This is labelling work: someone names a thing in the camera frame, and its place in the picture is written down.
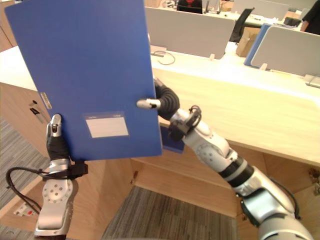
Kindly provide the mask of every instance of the wire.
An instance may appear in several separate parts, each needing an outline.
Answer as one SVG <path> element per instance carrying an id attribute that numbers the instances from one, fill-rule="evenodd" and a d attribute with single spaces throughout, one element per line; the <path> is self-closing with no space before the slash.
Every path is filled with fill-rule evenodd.
<path id="1" fill-rule="evenodd" d="M 28 172 L 31 172 L 31 173 L 34 173 L 34 174 L 40 174 L 40 172 L 38 170 L 35 170 L 35 169 L 31 169 L 31 168 L 27 168 L 27 167 L 19 167 L 19 166 L 16 166 L 16 167 L 12 167 L 10 168 L 6 174 L 5 174 L 5 180 L 8 184 L 8 187 L 7 188 L 10 188 L 12 189 L 12 191 L 18 195 L 35 213 L 39 214 L 39 211 L 41 210 L 41 206 L 36 202 L 34 201 L 33 199 L 27 197 L 26 195 L 23 195 L 20 191 L 18 191 L 12 181 L 12 178 L 11 178 L 11 173 L 13 171 L 16 171 L 16 170 L 24 170 L 24 171 L 28 171 Z"/>
<path id="2" fill-rule="evenodd" d="M 169 62 L 169 63 L 163 63 L 163 62 L 161 62 L 160 60 L 158 60 L 158 62 L 159 62 L 160 64 L 162 64 L 162 65 L 171 65 L 171 64 L 174 64 L 175 61 L 176 61 L 175 56 L 173 56 L 170 52 L 157 50 L 157 51 L 154 51 L 151 55 L 155 56 L 156 53 L 168 54 L 168 55 L 170 55 L 170 56 L 173 58 L 172 62 Z"/>
<path id="3" fill-rule="evenodd" d="M 36 214 L 39 214 L 40 210 L 41 210 L 41 206 L 33 199 L 31 199 L 30 197 L 23 195 L 19 190 L 16 189 L 12 178 L 11 178 L 11 173 L 13 171 L 17 171 L 17 170 L 23 170 L 23 171 L 27 171 L 33 174 L 37 174 L 40 177 L 44 178 L 45 180 L 47 179 L 60 179 L 63 180 L 65 178 L 63 177 L 51 177 L 45 174 L 48 174 L 48 172 L 42 171 L 42 169 L 36 170 L 36 169 L 32 169 L 32 168 L 28 168 L 28 167 L 21 167 L 21 166 L 16 166 L 16 167 L 12 167 L 10 168 L 6 174 L 5 174 L 5 180 L 8 184 L 8 189 L 11 189 L 16 195 L 18 195 Z"/>
<path id="4" fill-rule="evenodd" d="M 294 217 L 298 220 L 301 220 L 301 216 L 299 214 L 300 213 L 299 204 L 298 204 L 297 199 L 295 198 L 294 194 L 288 188 L 286 188 L 284 185 L 282 185 L 280 182 L 278 182 L 277 180 L 273 179 L 272 177 L 269 177 L 269 178 L 272 182 L 274 182 L 276 185 L 281 187 L 283 190 L 285 190 L 289 194 L 289 196 L 292 198 L 292 200 L 294 202 Z"/>
<path id="5" fill-rule="evenodd" d="M 197 122 L 193 123 L 193 128 L 195 128 L 201 121 L 202 118 L 202 114 L 201 114 L 201 109 L 198 105 L 192 105 L 189 109 L 190 114 L 194 113 L 194 112 L 198 112 L 198 117 L 197 117 Z"/>

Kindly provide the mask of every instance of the black chair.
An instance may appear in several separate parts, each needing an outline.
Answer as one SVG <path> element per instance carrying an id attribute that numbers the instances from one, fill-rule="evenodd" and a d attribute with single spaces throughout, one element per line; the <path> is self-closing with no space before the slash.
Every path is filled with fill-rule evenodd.
<path id="1" fill-rule="evenodd" d="M 246 8 L 245 10 L 243 10 L 239 19 L 235 22 L 235 25 L 229 40 L 230 42 L 238 43 L 240 41 L 242 34 L 244 34 L 245 22 L 254 9 L 255 8 Z"/>
<path id="2" fill-rule="evenodd" d="M 176 6 L 177 11 L 202 14 L 202 0 L 186 1 L 179 0 Z"/>

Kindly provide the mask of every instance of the blue file folder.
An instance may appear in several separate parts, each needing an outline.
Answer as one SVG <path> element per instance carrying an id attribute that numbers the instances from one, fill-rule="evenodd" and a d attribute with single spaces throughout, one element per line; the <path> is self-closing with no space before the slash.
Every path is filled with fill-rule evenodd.
<path id="1" fill-rule="evenodd" d="M 155 97 L 143 0 L 25 0 L 5 12 L 74 160 L 162 154 L 157 111 L 136 107 Z"/>

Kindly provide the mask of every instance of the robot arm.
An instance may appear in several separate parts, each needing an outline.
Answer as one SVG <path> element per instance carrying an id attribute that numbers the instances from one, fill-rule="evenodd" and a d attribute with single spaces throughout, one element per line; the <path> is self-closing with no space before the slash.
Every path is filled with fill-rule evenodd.
<path id="1" fill-rule="evenodd" d="M 167 112 L 169 132 L 173 140 L 183 140 L 201 162 L 219 173 L 241 197 L 241 207 L 250 222 L 259 227 L 260 240 L 312 240 L 312 236 L 295 218 L 295 209 L 287 195 L 264 173 L 238 155 L 228 142 L 201 121 L 201 110 L 192 106 L 180 109 L 174 92 L 155 78 L 159 99 L 142 99 L 137 106 Z"/>
<path id="2" fill-rule="evenodd" d="M 88 173 L 83 162 L 71 165 L 69 149 L 62 136 L 62 118 L 55 114 L 47 125 L 49 174 L 42 189 L 43 206 L 34 231 L 36 239 L 64 240 L 68 233 L 73 200 L 78 191 L 75 178 Z"/>

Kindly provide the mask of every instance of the gray carpet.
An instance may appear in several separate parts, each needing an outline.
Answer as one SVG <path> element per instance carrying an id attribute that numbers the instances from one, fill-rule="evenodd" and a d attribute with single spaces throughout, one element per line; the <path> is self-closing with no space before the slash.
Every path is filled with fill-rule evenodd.
<path id="1" fill-rule="evenodd" d="M 27 167 L 32 169 L 47 168 L 49 159 L 42 156 L 14 128 L 0 117 L 0 208 L 6 205 L 15 194 L 7 189 L 6 172 L 12 167 Z M 26 171 L 14 171 L 12 180 L 18 190 L 22 190 L 36 174 Z"/>
<path id="2" fill-rule="evenodd" d="M 237 223 L 202 207 L 134 187 L 102 239 L 236 240 Z"/>
<path id="3" fill-rule="evenodd" d="M 49 160 L 0 117 L 0 207 L 13 197 L 5 173 L 13 166 L 46 168 Z M 36 176 L 12 174 L 21 190 Z M 167 240 L 235 240 L 236 220 L 143 188 L 134 187 L 109 224 L 102 240 L 160 238 Z M 33 240 L 33 233 L 0 225 L 0 240 Z"/>

